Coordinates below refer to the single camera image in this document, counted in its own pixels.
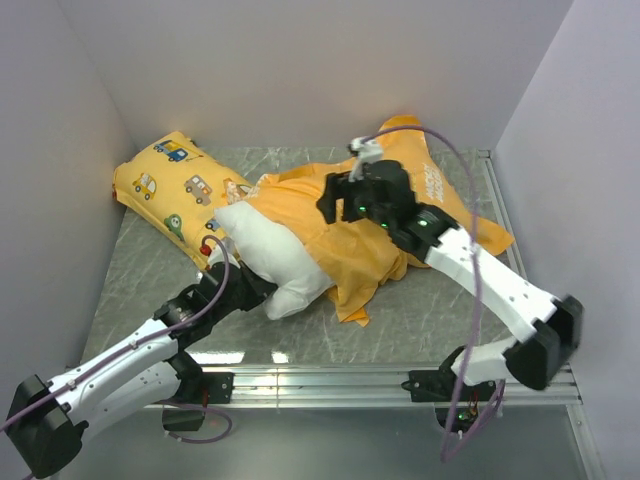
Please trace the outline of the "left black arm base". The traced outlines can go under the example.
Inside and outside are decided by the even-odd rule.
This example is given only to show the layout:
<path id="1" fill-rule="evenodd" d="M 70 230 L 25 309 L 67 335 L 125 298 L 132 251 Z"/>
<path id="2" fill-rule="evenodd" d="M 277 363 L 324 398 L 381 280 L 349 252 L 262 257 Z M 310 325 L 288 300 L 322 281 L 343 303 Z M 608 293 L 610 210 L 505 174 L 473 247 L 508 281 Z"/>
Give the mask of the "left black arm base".
<path id="1" fill-rule="evenodd" d="M 184 404 L 223 405 L 231 402 L 234 374 L 204 371 L 180 382 L 173 399 Z"/>

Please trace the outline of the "orange Mickey Mouse pillowcase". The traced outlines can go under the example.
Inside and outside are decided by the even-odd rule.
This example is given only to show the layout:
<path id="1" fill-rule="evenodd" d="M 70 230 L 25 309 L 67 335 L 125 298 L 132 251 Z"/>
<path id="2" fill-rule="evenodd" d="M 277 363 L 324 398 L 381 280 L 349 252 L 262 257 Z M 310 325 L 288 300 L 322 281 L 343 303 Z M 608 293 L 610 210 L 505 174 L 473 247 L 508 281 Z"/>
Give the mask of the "orange Mickey Mouse pillowcase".
<path id="1" fill-rule="evenodd" d="M 400 130 L 382 135 L 378 143 L 384 157 L 396 160 L 411 177 L 417 200 L 433 204 L 471 228 L 471 213 L 432 160 L 424 134 Z M 248 195 L 248 203 L 269 220 L 288 228 L 333 281 L 328 297 L 338 320 L 365 326 L 364 306 L 388 280 L 400 280 L 407 267 L 422 268 L 415 257 L 392 244 L 387 233 L 367 220 L 327 224 L 316 202 L 329 173 L 353 168 L 352 159 L 341 163 L 310 163 L 284 173 L 265 174 Z"/>

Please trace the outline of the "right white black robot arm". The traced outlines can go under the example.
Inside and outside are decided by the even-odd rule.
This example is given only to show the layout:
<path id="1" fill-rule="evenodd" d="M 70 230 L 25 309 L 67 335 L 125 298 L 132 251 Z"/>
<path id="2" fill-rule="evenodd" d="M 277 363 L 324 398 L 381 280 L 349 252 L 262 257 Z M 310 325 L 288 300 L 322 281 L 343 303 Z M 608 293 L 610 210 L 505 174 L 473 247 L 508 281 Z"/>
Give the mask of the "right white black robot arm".
<path id="1" fill-rule="evenodd" d="M 399 162 L 328 175 L 317 207 L 327 223 L 379 225 L 399 249 L 454 280 L 507 327 L 510 338 L 464 348 L 442 365 L 440 385 L 449 398 L 463 399 L 475 385 L 505 378 L 542 391 L 579 347 L 582 304 L 536 287 L 477 245 L 443 209 L 417 201 Z"/>

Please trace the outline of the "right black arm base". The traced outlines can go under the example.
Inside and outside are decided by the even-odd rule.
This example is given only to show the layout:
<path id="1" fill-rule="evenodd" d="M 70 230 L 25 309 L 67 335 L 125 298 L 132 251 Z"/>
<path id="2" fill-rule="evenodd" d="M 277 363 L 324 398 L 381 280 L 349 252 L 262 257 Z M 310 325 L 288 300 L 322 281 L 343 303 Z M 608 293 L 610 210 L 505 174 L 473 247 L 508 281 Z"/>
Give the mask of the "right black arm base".
<path id="1" fill-rule="evenodd" d="M 440 370 L 411 370 L 401 388 L 410 394 L 414 403 L 450 403 L 457 377 L 452 372 Z M 489 401 L 496 391 L 494 381 L 475 386 L 462 384 L 460 402 Z"/>

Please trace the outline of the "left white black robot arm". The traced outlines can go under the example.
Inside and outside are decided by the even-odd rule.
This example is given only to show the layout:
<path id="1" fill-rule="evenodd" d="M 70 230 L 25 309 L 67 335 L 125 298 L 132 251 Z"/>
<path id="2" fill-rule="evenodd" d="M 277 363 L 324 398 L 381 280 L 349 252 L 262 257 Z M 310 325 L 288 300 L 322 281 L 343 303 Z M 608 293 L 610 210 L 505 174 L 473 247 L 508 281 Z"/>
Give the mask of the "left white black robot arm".
<path id="1" fill-rule="evenodd" d="M 276 288 L 244 264 L 214 265 L 110 349 L 47 381 L 37 375 L 22 381 L 2 431 L 32 477 L 44 479 L 66 467 L 91 437 L 150 404 L 203 400 L 204 372 L 188 347 Z"/>

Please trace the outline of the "white pillow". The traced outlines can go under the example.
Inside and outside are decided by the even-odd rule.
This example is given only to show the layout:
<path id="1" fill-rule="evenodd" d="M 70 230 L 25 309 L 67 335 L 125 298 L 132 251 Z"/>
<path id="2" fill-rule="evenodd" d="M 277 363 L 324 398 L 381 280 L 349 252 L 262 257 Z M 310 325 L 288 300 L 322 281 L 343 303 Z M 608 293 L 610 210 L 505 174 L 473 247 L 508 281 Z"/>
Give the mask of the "white pillow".
<path id="1" fill-rule="evenodd" d="M 280 320 L 305 310 L 334 286 L 294 233 L 248 202 L 217 208 L 214 216 L 240 259 L 261 279 L 276 285 L 264 302 L 269 319 Z"/>

